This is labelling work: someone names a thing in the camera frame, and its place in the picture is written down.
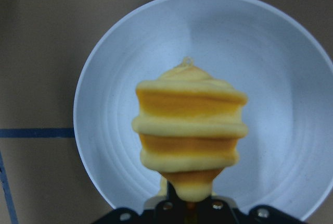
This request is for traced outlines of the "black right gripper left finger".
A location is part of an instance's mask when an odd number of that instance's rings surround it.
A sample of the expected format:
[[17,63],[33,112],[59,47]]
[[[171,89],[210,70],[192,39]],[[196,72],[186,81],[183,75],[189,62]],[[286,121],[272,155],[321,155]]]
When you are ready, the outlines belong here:
[[160,201],[153,214],[153,223],[156,224],[184,224],[186,216],[186,203],[176,194],[170,182],[167,182],[166,199]]

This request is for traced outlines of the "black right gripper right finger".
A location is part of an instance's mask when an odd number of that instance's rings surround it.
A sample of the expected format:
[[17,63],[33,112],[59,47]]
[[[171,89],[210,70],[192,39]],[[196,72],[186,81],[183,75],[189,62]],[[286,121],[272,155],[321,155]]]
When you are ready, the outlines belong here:
[[236,202],[223,196],[209,196],[197,205],[197,223],[240,223],[234,209]]

